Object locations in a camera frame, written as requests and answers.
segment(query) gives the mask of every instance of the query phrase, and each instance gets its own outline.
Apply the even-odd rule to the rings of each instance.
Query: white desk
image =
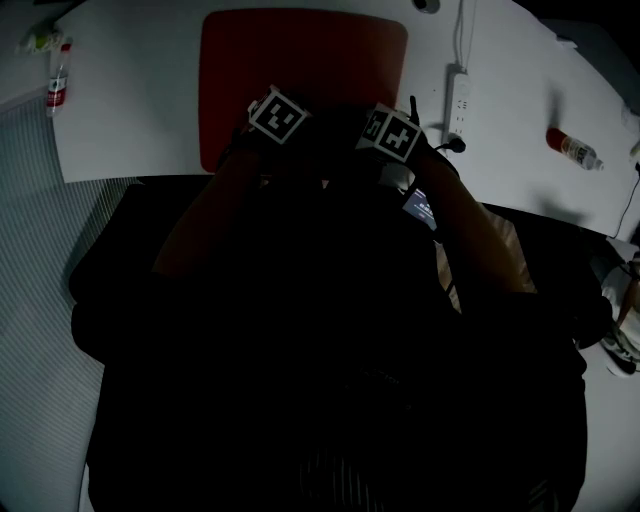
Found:
[[[628,153],[636,140],[621,124],[622,100],[529,12],[509,0],[478,2],[468,150],[455,157],[465,184],[479,201],[613,234],[634,179]],[[466,3],[464,53],[473,11]],[[68,102],[54,120],[66,181],[202,172],[200,32],[207,14],[228,8],[315,7],[399,21],[409,33],[399,106],[408,110],[416,95],[429,140],[440,141],[457,2],[442,2],[436,15],[418,13],[410,0],[164,4],[89,0],[61,20],[75,39]],[[583,171],[546,146],[554,91],[560,127],[595,147],[604,172]]]

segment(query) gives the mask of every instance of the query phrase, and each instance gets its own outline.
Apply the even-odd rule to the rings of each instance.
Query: power strip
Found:
[[[445,113],[442,144],[456,137],[464,140],[464,127],[471,95],[471,80],[466,73],[454,73],[449,77],[448,103]]]

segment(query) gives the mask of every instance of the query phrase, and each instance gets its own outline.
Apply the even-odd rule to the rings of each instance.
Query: water bottle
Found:
[[[67,78],[69,77],[69,53],[71,44],[65,43],[60,48],[60,56],[56,67],[49,78],[49,91],[47,92],[47,116],[55,116],[67,95]]]
[[[587,171],[591,171],[592,169],[601,171],[604,169],[602,160],[598,158],[595,150],[591,146],[586,145],[578,139],[569,137],[557,128],[549,128],[549,130],[547,130],[547,144],[549,144],[551,149],[562,153]]]

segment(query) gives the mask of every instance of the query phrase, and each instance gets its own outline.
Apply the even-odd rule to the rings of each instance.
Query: dark clothing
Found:
[[[456,313],[396,194],[270,185],[208,275],[80,301],[74,336],[109,345],[98,512],[573,506],[585,363],[564,322],[534,295]]]

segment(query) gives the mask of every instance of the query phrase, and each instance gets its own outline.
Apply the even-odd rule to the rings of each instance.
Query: phone screen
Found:
[[[415,189],[413,194],[411,194],[409,199],[404,203],[402,209],[413,215],[416,219],[424,222],[433,231],[436,230],[436,221],[433,218],[433,212],[427,201],[427,196],[425,196],[424,192],[419,188]]]

